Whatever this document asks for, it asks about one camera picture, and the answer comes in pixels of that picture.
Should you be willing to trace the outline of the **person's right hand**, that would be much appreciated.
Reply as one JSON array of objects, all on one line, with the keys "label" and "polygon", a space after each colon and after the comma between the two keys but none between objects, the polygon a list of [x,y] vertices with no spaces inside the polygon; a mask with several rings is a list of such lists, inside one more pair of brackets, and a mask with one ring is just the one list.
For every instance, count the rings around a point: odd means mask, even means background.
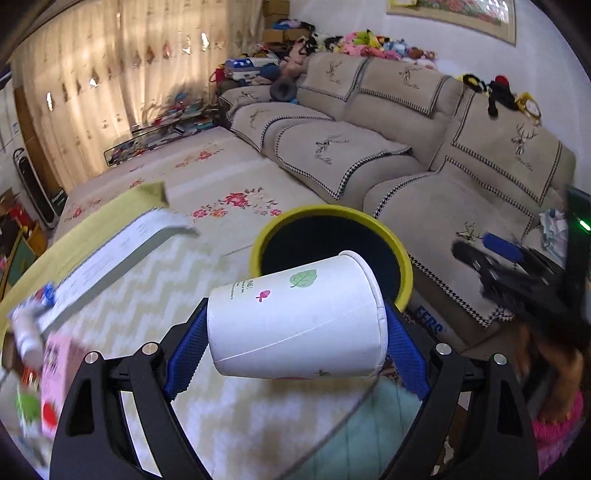
[{"label": "person's right hand", "polygon": [[528,378],[531,373],[533,353],[537,353],[549,366],[550,386],[539,407],[538,419],[551,424],[566,421],[583,379],[583,353],[553,344],[532,332],[524,323],[517,325],[514,353],[517,371],[522,378]]}]

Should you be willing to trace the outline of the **pink sleeve forearm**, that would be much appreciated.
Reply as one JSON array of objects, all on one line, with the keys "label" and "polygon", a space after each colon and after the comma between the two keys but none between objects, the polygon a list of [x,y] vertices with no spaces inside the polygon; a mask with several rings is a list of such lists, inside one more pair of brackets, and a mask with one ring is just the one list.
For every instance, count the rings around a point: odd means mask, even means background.
[{"label": "pink sleeve forearm", "polygon": [[583,408],[583,395],[578,391],[572,409],[565,420],[556,423],[533,420],[540,475],[567,453],[578,436],[584,423]]}]

